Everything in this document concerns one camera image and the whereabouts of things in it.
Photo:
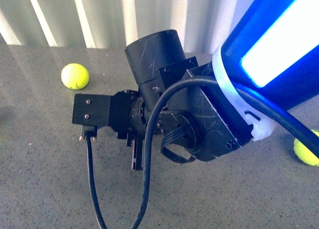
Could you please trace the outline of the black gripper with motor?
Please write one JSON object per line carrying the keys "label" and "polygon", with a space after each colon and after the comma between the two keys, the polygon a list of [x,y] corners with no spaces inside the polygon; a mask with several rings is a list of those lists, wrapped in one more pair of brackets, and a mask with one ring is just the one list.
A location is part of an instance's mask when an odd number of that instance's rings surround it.
{"label": "black gripper with motor", "polygon": [[[186,58],[175,30],[143,37],[125,48],[138,84],[137,91],[111,97],[109,125],[133,147],[133,168],[142,168],[142,142],[160,96],[173,84],[194,76],[212,76],[211,64],[199,66]],[[210,161],[251,140],[251,127],[227,102],[218,86],[189,86],[174,93],[155,122],[163,135],[160,151],[168,160],[185,164]]]}

